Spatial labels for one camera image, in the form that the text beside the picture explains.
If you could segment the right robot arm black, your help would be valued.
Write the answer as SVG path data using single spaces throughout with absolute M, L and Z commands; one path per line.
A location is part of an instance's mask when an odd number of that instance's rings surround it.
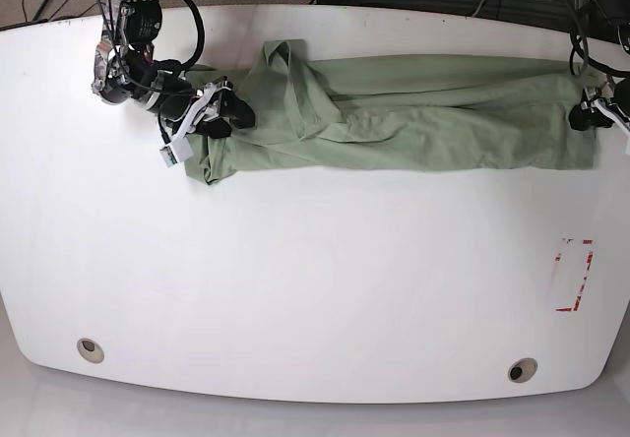
M 193 0 L 182 0 L 192 13 L 196 45 L 190 58 L 156 60 L 154 40 L 162 29 L 160 0 L 107 0 L 99 2 L 101 39 L 95 50 L 93 92 L 103 101 L 120 104 L 129 99 L 157 117 L 162 140 L 196 134 L 228 138 L 234 129 L 255 126 L 253 109 L 226 77 L 207 89 L 196 89 L 185 74 L 202 56 L 205 27 Z

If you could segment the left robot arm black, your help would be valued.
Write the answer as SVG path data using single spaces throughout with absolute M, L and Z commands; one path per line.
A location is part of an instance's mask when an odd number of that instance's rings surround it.
M 569 31 L 572 44 L 570 72 L 576 76 L 587 68 L 600 71 L 606 77 L 611 95 L 605 95 L 602 88 L 585 88 L 581 102 L 570 112 L 570 126 L 582 132 L 617 126 L 624 134 L 628 134 L 629 72 L 597 61 L 583 43 L 589 25 L 597 18 L 603 19 L 614 31 L 620 47 L 625 52 L 629 51 L 629 0 L 585 0 L 584 5 L 575 11 Z

